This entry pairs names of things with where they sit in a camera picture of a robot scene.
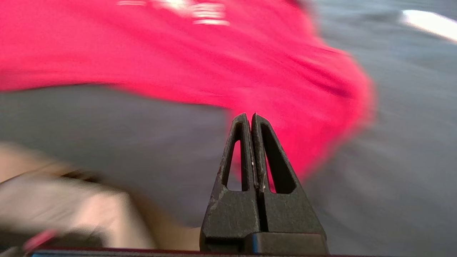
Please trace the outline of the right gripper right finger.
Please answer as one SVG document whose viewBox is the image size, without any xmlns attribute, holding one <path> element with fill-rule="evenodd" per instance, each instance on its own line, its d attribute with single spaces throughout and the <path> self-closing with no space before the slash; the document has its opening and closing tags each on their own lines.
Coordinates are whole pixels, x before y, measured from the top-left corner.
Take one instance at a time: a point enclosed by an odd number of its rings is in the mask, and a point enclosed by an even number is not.
<svg viewBox="0 0 457 257">
<path fill-rule="evenodd" d="M 252 117 L 256 193 L 261 224 L 251 235 L 255 254 L 327 254 L 326 234 L 272 125 Z"/>
</svg>

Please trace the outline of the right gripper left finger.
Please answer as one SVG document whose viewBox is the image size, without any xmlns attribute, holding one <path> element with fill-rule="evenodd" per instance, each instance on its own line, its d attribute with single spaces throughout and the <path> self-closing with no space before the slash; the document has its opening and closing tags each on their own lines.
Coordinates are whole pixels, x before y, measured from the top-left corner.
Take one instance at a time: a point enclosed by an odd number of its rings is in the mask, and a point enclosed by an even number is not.
<svg viewBox="0 0 457 257">
<path fill-rule="evenodd" d="M 240 142 L 242 189 L 227 188 L 235 144 Z M 260 231 L 252 139 L 246 114 L 232 122 L 200 231 L 202 252 L 246 252 L 245 238 Z"/>
</svg>

